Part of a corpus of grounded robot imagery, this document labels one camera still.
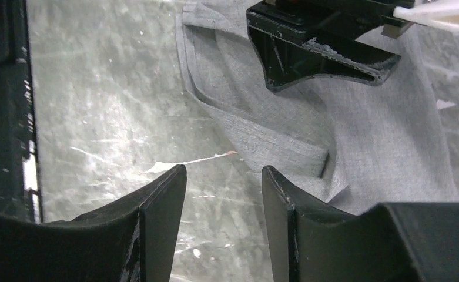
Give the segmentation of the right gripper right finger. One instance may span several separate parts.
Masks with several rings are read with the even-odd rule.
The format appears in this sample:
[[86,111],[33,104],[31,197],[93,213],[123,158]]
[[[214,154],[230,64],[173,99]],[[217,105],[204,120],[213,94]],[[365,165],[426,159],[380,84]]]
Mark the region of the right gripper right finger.
[[274,281],[459,281],[459,203],[379,203],[356,216],[262,169]]

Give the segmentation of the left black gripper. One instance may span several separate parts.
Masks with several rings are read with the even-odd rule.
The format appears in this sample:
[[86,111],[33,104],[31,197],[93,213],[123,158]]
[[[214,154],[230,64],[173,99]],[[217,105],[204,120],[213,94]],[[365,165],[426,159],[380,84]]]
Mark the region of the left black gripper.
[[348,39],[383,25],[404,26],[405,22],[393,17],[393,12],[396,7],[413,6],[414,1],[256,3],[246,11],[248,36],[262,65],[267,89],[277,93],[319,78],[382,85],[401,56]]

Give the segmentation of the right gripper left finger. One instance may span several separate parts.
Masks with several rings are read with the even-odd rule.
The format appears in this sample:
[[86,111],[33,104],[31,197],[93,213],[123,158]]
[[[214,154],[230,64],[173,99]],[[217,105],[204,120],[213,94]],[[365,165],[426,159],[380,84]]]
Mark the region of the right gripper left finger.
[[0,214],[0,281],[169,281],[186,182],[176,165],[71,221]]

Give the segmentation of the grey cloth napkin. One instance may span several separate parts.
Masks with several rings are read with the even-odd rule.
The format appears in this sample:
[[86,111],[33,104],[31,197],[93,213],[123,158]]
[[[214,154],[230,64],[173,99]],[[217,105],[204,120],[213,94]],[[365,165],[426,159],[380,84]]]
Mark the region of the grey cloth napkin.
[[426,74],[425,29],[400,39],[379,29],[360,40],[399,51],[386,83],[312,79],[278,94],[264,84],[246,32],[249,1],[200,1],[176,16],[187,91],[222,128],[260,180],[272,165],[324,202],[362,213],[384,201],[459,201],[459,131],[444,126]]

